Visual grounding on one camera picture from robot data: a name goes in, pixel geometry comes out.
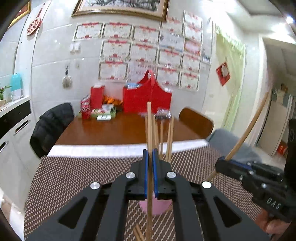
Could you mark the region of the right hand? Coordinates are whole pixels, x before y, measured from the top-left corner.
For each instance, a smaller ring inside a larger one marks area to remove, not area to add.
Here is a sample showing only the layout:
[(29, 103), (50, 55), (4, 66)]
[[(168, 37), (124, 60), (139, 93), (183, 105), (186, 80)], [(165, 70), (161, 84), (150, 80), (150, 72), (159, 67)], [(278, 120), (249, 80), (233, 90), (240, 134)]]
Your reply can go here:
[(271, 240), (295, 240), (295, 221), (286, 223), (280, 219), (272, 218), (268, 212), (261, 209), (255, 223), (267, 234)]

